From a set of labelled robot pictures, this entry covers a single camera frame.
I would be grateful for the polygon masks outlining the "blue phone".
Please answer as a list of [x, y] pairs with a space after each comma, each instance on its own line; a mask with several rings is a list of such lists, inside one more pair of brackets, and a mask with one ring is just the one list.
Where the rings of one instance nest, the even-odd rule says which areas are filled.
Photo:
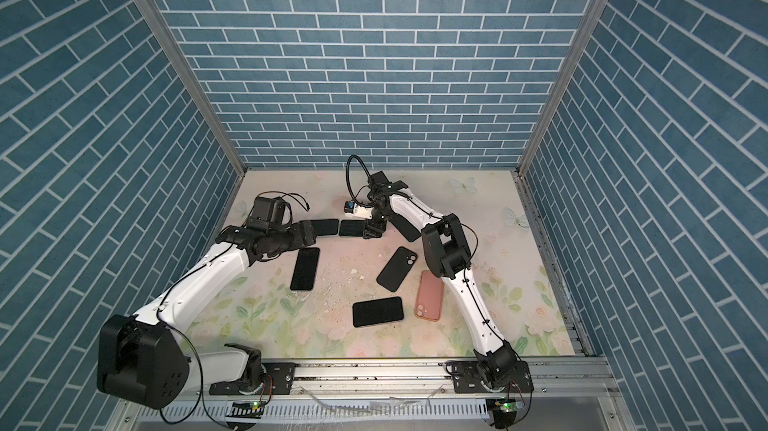
[[315, 219], [310, 224], [317, 237], [336, 236], [339, 232], [339, 219]]

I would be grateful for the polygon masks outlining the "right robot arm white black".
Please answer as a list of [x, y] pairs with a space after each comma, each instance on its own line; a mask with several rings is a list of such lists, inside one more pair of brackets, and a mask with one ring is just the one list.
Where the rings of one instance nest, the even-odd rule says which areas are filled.
[[428, 269], [448, 286], [470, 330], [481, 381], [492, 391], [511, 384], [522, 359], [483, 301], [472, 270], [472, 251], [458, 216], [432, 209], [407, 184], [391, 181], [381, 171], [367, 176], [367, 187], [368, 202], [354, 203], [351, 213], [390, 222], [410, 242], [421, 240]]

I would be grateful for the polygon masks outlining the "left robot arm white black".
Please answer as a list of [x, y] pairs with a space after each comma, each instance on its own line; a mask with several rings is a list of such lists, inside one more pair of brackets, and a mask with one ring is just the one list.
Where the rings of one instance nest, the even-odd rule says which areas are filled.
[[105, 394], [160, 410], [179, 395], [207, 390], [251, 395], [269, 380], [261, 352], [228, 344], [202, 354], [190, 345], [194, 319], [224, 289], [256, 263], [309, 248], [311, 222], [295, 221], [282, 196], [259, 196], [239, 226], [227, 226], [212, 247], [176, 283], [131, 315], [115, 315], [98, 339], [96, 387]]

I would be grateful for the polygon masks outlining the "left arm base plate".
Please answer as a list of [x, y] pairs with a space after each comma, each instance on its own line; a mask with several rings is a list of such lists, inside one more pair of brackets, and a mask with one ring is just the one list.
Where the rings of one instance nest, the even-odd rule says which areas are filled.
[[295, 376], [296, 364], [292, 362], [262, 362], [255, 380], [245, 377], [232, 382], [211, 384], [212, 396], [266, 396], [288, 395]]

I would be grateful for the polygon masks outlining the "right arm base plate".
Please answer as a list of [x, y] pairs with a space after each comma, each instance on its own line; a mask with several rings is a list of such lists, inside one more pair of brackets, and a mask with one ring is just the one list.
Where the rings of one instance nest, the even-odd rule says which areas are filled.
[[518, 361], [511, 368], [508, 379], [489, 385], [482, 380], [478, 361], [447, 361], [443, 368], [451, 379], [457, 394], [479, 393], [532, 393], [534, 385], [528, 363]]

